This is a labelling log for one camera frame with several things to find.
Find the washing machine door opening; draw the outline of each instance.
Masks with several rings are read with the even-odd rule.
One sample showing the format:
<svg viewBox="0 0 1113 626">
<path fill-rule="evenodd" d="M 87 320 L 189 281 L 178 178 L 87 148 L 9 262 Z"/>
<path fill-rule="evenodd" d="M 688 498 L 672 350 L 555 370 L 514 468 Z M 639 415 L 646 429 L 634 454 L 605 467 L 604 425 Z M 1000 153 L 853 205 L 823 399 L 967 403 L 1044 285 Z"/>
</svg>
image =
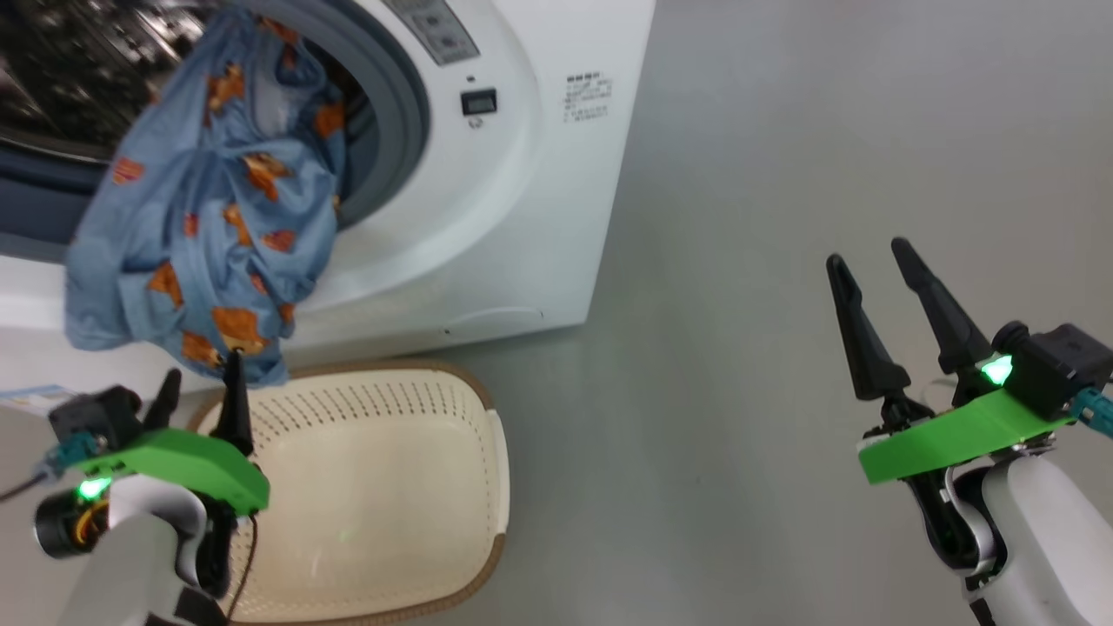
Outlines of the washing machine door opening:
<svg viewBox="0 0 1113 626">
<path fill-rule="evenodd" d="M 429 100 L 401 45 L 354 0 L 234 0 L 289 25 L 345 94 L 341 228 L 416 169 Z M 204 33 L 216 0 L 0 4 L 0 255 L 60 263 L 112 150 Z"/>
</svg>

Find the black cable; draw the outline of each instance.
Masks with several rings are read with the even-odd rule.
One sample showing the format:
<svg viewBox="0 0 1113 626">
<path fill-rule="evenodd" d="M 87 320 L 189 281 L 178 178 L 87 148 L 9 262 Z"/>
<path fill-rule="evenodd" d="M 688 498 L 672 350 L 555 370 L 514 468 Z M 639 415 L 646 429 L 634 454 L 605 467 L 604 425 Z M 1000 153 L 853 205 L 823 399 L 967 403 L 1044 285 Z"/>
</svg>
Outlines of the black cable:
<svg viewBox="0 0 1113 626">
<path fill-rule="evenodd" d="M 16 487 L 12 487 L 11 489 L 4 491 L 3 493 L 0 493 L 0 505 L 7 502 L 8 500 L 11 500 L 16 496 L 19 496 L 23 491 L 27 491 L 28 489 L 35 487 L 36 485 L 42 482 L 46 479 L 47 479 L 47 475 L 39 473 L 39 475 L 36 475 L 36 476 L 31 477 L 30 479 L 28 479 L 28 480 L 26 480 L 26 481 L 23 481 L 23 482 L 21 482 L 19 485 L 17 485 Z"/>
<path fill-rule="evenodd" d="M 252 564 L 255 563 L 255 547 L 259 545 L 259 522 L 252 516 L 252 548 L 247 551 L 247 563 L 244 564 L 244 574 L 239 576 L 239 586 L 236 594 L 232 596 L 232 604 L 228 605 L 228 623 L 232 624 L 232 614 L 236 612 L 239 604 L 239 596 L 244 593 L 244 585 L 247 583 L 247 575 L 252 571 Z"/>
</svg>

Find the white washing machine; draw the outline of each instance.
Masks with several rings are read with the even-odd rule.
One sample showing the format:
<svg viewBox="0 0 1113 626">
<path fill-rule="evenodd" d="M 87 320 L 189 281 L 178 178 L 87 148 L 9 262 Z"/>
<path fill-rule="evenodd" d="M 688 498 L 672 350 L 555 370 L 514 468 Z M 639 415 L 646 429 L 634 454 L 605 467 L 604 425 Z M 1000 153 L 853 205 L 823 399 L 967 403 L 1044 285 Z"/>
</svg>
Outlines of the white washing machine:
<svg viewBox="0 0 1113 626">
<path fill-rule="evenodd" d="M 122 383 L 150 395 L 175 365 L 152 345 L 80 352 L 62 334 L 59 261 L 130 115 L 106 117 L 98 94 L 116 94 L 110 108 L 138 110 L 137 86 L 173 69 L 200 33 L 194 3 L 155 3 L 0 9 L 6 40 L 62 22 L 71 39 L 98 38 L 102 50 L 107 38 L 121 51 L 98 57 L 79 46 L 97 72 L 42 60 L 72 49 L 3 60 L 0 390 Z M 585 320 L 653 0 L 240 3 L 319 46 L 334 80 L 356 94 L 346 228 L 283 344 L 292 368 Z M 121 91 L 134 101 L 119 105 Z M 210 383 L 187 375 L 185 387 Z"/>
</svg>

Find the green bracket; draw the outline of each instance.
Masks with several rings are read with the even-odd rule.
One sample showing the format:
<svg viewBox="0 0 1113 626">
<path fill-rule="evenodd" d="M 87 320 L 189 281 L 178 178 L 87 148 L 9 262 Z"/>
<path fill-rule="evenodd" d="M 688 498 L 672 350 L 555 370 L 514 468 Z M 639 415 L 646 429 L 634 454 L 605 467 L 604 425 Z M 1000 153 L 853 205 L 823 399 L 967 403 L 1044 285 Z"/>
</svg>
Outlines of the green bracket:
<svg viewBox="0 0 1113 626">
<path fill-rule="evenodd" d="M 965 463 L 1073 421 L 1045 421 L 1002 389 L 864 448 L 858 462 L 879 485 Z"/>
<path fill-rule="evenodd" d="M 228 502 L 237 516 L 267 508 L 270 483 L 232 443 L 177 429 L 139 437 L 126 450 L 77 463 L 86 476 L 141 473 Z"/>
</svg>

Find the blue garment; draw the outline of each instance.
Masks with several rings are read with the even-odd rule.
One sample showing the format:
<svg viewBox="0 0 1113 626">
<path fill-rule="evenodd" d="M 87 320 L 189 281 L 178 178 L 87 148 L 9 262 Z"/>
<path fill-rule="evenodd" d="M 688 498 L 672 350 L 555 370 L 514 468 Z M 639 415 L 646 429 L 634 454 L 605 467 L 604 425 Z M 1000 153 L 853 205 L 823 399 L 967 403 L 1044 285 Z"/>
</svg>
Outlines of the blue garment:
<svg viewBox="0 0 1113 626">
<path fill-rule="evenodd" d="M 344 170 L 338 90 L 296 32 L 239 8 L 117 149 L 66 258 L 66 335 L 81 350 L 162 346 L 253 385 L 288 379 L 278 339 L 324 271 Z"/>
</svg>

